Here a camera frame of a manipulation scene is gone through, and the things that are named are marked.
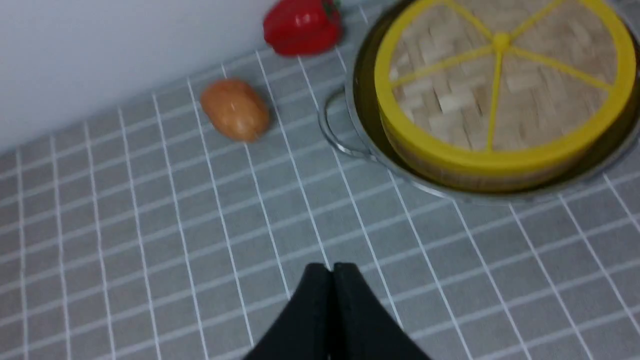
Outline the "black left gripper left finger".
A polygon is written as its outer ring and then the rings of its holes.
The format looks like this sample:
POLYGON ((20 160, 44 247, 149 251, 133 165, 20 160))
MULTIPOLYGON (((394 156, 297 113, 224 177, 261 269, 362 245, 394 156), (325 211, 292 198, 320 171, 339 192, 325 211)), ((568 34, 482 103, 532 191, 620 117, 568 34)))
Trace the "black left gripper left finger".
POLYGON ((295 292, 245 360, 326 360, 332 274, 307 264, 295 292))

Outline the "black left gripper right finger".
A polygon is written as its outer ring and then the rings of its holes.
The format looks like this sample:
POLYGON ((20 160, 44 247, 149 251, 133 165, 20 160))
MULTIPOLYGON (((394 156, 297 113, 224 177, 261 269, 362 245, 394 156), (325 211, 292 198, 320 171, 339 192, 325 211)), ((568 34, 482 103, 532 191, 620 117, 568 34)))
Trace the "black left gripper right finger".
POLYGON ((380 303, 354 263, 333 267, 349 360, 429 360, 380 303))

